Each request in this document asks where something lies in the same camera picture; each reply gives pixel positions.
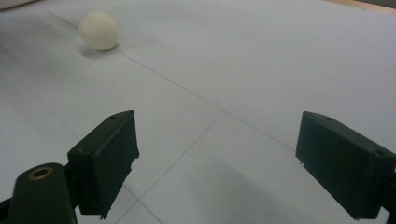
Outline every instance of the black plastic part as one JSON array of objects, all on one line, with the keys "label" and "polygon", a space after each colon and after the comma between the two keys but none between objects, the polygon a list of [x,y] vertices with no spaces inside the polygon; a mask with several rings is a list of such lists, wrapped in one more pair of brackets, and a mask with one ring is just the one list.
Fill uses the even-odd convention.
[{"label": "black plastic part", "polygon": [[335,119],[304,112],[296,157],[355,219],[377,217],[396,156]]},{"label": "black plastic part", "polygon": [[394,215],[389,215],[387,224],[396,224],[396,217]]},{"label": "black plastic part", "polygon": [[2,223],[2,220],[5,220],[8,218],[8,211],[9,211],[9,205],[11,204],[11,199],[7,199],[5,201],[0,202],[0,223]]},{"label": "black plastic part", "polygon": [[82,215],[107,217],[132,162],[139,157],[134,111],[125,111],[103,121],[68,153],[69,172],[78,176]]},{"label": "black plastic part", "polygon": [[380,190],[380,201],[381,205],[387,209],[390,214],[396,216],[396,175],[393,175],[392,180],[382,185]]},{"label": "black plastic part", "polygon": [[43,164],[18,177],[7,222],[77,223],[76,214],[70,203],[64,167],[61,164]]},{"label": "black plastic part", "polygon": [[67,185],[69,187],[70,200],[73,208],[76,208],[78,206],[79,201],[81,201],[83,197],[81,180],[78,175],[72,174],[69,163],[67,163],[66,166],[64,167],[64,172],[66,174]]}]

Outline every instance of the black mount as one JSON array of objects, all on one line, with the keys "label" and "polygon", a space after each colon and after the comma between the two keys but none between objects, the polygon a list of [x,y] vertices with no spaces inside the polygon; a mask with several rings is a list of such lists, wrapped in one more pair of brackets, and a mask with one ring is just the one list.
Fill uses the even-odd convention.
[{"label": "black mount", "polygon": [[304,112],[296,157],[354,219],[396,223],[396,155],[335,119]]},{"label": "black mount", "polygon": [[106,218],[132,162],[139,157],[134,111],[103,121],[68,153],[69,163],[34,167],[0,203],[0,224],[74,224],[82,215]]}]

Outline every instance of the ping pong ball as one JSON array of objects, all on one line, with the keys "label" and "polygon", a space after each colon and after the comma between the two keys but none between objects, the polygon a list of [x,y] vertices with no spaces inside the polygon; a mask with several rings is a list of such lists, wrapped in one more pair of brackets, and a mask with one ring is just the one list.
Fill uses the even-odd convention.
[{"label": "ping pong ball", "polygon": [[111,49],[119,41],[119,26],[104,12],[88,13],[79,23],[78,29],[82,40],[93,49]]}]

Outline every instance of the white surface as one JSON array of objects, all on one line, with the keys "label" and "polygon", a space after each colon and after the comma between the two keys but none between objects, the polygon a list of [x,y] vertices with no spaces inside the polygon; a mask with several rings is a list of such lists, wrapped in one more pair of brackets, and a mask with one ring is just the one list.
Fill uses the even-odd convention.
[{"label": "white surface", "polygon": [[356,223],[292,151],[229,115],[141,202],[163,224]]},{"label": "white surface", "polygon": [[91,48],[107,50],[113,48],[120,37],[117,23],[104,12],[88,13],[78,25],[82,40]]},{"label": "white surface", "polygon": [[141,203],[137,202],[134,207],[118,222],[118,224],[160,224],[161,222],[150,213]]},{"label": "white surface", "polygon": [[[92,10],[118,22],[114,49],[78,36]],[[0,197],[133,109],[141,157],[124,185],[140,202],[122,217],[136,202],[123,191],[110,222],[354,223],[293,149],[311,110],[395,151],[395,30],[396,17],[319,0],[48,0],[1,11]]]},{"label": "white surface", "polygon": [[39,5],[75,25],[111,13],[119,51],[291,148],[312,110],[396,151],[394,16],[320,0]]}]

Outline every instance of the screw hole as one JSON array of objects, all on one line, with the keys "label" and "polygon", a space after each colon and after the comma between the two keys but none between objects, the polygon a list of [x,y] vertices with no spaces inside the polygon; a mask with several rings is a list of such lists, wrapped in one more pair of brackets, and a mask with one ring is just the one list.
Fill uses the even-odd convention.
[{"label": "screw hole", "polygon": [[33,170],[32,173],[29,174],[29,179],[31,180],[43,179],[51,175],[52,171],[53,171],[52,168],[50,168],[49,166],[37,168]]},{"label": "screw hole", "polygon": [[40,170],[33,174],[34,177],[40,177],[42,175],[46,175],[49,171],[48,170]]}]

